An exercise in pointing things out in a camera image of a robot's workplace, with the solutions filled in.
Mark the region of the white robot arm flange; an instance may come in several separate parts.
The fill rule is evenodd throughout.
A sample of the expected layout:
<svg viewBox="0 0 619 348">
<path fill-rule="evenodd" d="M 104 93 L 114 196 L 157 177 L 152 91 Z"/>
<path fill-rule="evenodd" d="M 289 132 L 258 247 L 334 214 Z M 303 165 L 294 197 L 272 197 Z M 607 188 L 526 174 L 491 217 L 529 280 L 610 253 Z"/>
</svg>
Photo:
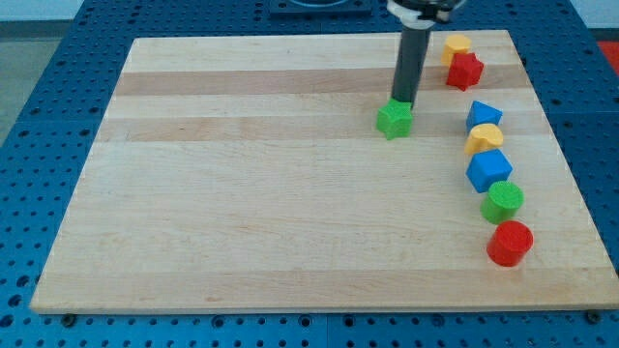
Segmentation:
<svg viewBox="0 0 619 348">
<path fill-rule="evenodd" d="M 435 24 L 446 24 L 466 0 L 388 0 L 387 11 L 412 30 L 429 30 Z"/>
</svg>

